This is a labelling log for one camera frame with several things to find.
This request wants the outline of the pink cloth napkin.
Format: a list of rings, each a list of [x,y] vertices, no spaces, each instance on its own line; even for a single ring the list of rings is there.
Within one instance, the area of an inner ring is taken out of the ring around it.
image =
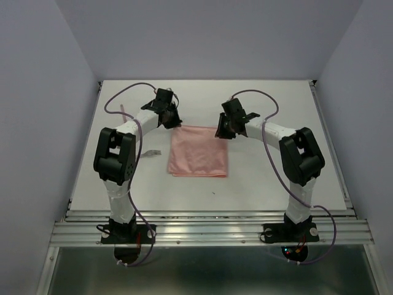
[[[213,127],[183,125],[171,134],[168,173],[179,177],[228,176],[228,143]]]

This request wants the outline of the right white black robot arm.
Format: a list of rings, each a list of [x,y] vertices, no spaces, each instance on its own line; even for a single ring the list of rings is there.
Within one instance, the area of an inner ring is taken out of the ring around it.
[[[222,107],[215,137],[232,140],[242,135],[263,143],[274,173],[289,194],[282,232],[296,240],[305,232],[303,223],[311,220],[313,189],[325,167],[313,132],[306,127],[296,130],[274,124],[254,112],[248,114],[237,98]]]

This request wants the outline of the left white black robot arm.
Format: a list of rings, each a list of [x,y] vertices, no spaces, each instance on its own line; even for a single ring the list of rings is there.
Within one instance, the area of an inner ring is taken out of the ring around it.
[[[117,226],[115,234],[123,242],[136,237],[137,228],[132,223],[137,210],[130,201],[130,186],[141,156],[143,137],[159,127],[172,129],[182,123],[177,95],[170,88],[156,88],[154,94],[155,98],[135,116],[122,108],[110,111],[109,103],[104,105],[106,113],[127,119],[118,127],[105,127],[100,131],[93,161],[93,169],[103,180],[109,197],[109,222]]]

